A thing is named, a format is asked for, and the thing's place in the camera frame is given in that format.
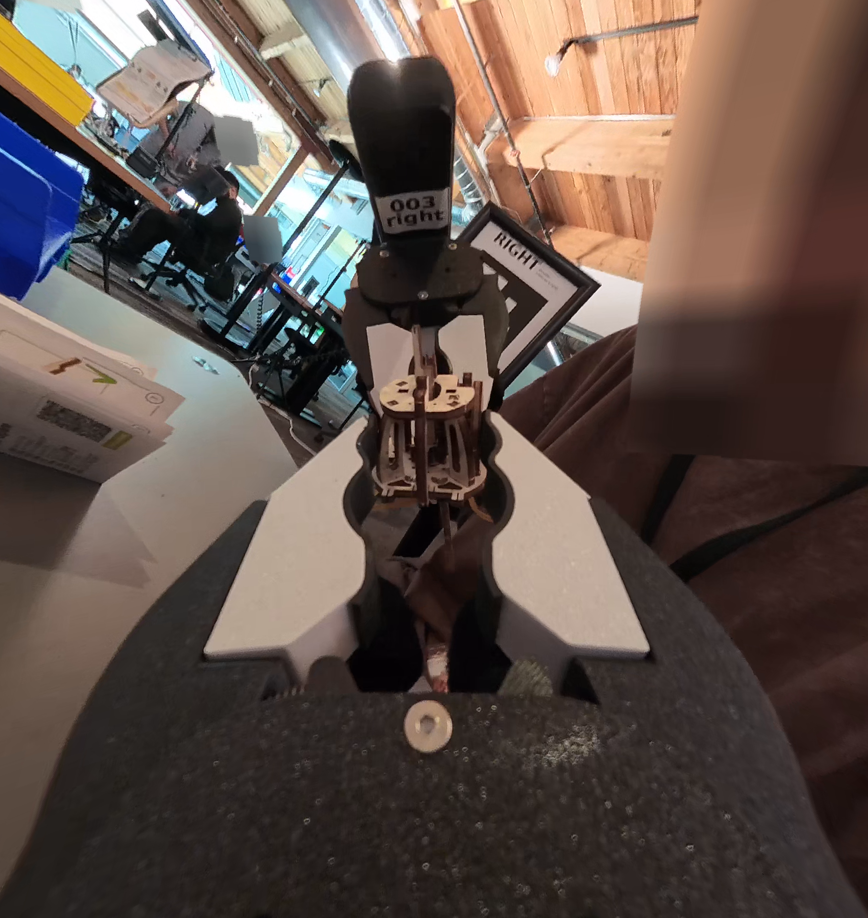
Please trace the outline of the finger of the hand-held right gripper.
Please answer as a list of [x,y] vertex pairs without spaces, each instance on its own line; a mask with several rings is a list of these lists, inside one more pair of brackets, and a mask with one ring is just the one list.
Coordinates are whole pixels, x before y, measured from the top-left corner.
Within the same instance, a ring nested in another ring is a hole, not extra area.
[[438,375],[452,374],[460,380],[472,374],[472,382],[483,383],[483,404],[492,394],[492,371],[489,369],[483,317],[455,317],[437,329],[436,355],[443,355],[448,369]]
[[414,359],[414,336],[410,330],[384,323],[367,328],[370,376],[367,387],[376,412],[382,412],[382,388],[409,373]]

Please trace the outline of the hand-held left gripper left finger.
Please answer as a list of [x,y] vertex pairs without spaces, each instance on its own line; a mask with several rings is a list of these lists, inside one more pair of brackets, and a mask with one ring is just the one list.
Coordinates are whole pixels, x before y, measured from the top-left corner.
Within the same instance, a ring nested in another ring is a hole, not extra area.
[[304,683],[316,660],[370,639],[377,578],[362,524],[375,503],[378,424],[354,421],[276,489],[204,646],[208,661],[281,660]]

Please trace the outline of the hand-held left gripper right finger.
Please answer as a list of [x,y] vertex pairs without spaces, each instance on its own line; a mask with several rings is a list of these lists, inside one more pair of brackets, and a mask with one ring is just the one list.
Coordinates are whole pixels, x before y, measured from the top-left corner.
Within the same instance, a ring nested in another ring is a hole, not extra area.
[[500,415],[489,412],[487,428],[505,498],[483,557],[496,646],[551,683],[578,658],[644,660],[648,638],[589,495]]

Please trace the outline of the small wooden part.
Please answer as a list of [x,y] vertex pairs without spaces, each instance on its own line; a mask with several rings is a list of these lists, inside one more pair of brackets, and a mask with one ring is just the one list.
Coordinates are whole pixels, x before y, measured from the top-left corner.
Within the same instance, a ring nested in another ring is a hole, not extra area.
[[433,399],[439,375],[437,329],[415,324],[412,327],[412,342],[413,360],[410,370],[415,378],[416,390],[422,391],[425,399]]

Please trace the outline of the wooden model assembly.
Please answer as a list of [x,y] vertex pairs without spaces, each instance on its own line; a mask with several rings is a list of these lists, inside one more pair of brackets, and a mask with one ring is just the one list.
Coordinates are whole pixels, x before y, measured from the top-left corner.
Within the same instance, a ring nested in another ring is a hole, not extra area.
[[382,388],[373,478],[384,500],[470,506],[484,489],[483,382],[472,373],[404,374]]

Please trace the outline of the black desk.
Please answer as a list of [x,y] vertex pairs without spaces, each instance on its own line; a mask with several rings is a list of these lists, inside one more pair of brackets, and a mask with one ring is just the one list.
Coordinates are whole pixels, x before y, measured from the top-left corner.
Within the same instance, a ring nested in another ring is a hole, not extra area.
[[[271,314],[256,317],[249,341],[231,339],[249,305],[275,303]],[[198,319],[198,329],[210,341],[231,351],[233,362],[261,373],[256,394],[274,407],[302,415],[322,385],[344,369],[350,355],[341,327],[342,312],[334,306],[318,309],[284,283],[276,271],[259,270],[225,314],[211,323]]]

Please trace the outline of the black framed sign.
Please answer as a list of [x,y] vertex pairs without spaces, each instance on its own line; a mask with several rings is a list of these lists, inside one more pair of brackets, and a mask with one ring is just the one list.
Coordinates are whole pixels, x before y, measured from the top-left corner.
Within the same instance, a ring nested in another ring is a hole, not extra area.
[[510,396],[600,340],[576,314],[600,289],[553,248],[489,203],[458,236],[478,251],[495,277],[508,313],[499,382]]

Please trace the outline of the ceiling spotlight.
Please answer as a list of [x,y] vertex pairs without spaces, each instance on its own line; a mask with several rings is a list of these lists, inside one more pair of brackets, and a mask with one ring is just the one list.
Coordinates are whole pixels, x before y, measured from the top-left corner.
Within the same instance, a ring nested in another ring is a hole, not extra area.
[[634,38],[643,35],[653,35],[656,33],[675,29],[688,28],[695,26],[698,23],[698,20],[699,16],[693,15],[689,17],[673,18],[621,29],[613,29],[570,37],[563,41],[560,48],[554,54],[549,55],[545,59],[545,69],[549,77],[557,77],[560,73],[561,64],[564,60],[564,57],[570,49],[575,47],[584,47],[587,45],[602,43],[608,40]]

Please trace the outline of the black office chair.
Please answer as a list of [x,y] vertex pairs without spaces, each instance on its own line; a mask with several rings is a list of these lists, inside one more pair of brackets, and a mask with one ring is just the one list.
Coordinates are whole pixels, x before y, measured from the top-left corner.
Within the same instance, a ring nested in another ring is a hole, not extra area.
[[190,276],[195,274],[203,279],[207,276],[209,269],[196,257],[193,251],[187,250],[179,243],[170,244],[160,262],[152,263],[152,266],[153,268],[149,273],[131,276],[129,283],[152,296],[155,300],[162,298],[160,294],[153,292],[154,285],[158,281],[172,288],[181,287],[185,290],[190,300],[190,305],[187,308],[190,311],[204,310],[205,303]]

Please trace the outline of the person's brown sweater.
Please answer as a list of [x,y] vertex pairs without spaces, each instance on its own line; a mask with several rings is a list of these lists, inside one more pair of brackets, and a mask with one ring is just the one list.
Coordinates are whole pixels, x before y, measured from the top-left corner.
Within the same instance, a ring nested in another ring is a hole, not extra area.
[[688,581],[770,697],[868,910],[868,480],[854,466],[630,449],[636,328],[510,396],[502,416],[674,568],[775,523]]

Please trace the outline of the tilted white board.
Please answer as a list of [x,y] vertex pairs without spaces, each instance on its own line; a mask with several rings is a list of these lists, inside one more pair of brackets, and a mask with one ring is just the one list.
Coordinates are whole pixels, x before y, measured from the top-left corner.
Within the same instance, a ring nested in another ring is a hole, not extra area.
[[127,65],[99,82],[95,93],[132,127],[148,129],[167,114],[182,90],[202,85],[211,73],[206,59],[174,40],[162,40],[141,48]]

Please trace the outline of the white printed cardboard box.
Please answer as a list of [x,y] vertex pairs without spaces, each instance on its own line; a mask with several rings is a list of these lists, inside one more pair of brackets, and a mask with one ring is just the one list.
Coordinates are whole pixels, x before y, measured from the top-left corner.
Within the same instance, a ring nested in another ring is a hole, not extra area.
[[0,453],[101,484],[160,449],[184,401],[0,294]]

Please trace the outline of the yellow plastic bin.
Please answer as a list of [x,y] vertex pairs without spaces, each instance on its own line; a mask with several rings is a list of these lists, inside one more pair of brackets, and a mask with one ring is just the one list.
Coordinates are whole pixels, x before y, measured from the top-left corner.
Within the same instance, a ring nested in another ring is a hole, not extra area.
[[0,72],[28,91],[71,126],[80,125],[94,99],[60,65],[0,12]]

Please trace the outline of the blue plastic bin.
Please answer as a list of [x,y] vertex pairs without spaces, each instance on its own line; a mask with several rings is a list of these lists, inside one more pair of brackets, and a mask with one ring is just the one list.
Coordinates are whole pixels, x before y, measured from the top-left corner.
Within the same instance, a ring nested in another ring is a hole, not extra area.
[[0,113],[0,294],[22,300],[68,251],[85,179]]

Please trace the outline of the large dark ceiling duct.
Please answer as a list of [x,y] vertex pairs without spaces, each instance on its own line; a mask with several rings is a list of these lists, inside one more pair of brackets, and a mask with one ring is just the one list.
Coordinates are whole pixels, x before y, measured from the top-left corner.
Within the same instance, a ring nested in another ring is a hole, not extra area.
[[411,55],[383,1],[286,1],[336,84],[347,90],[355,70],[373,60]]

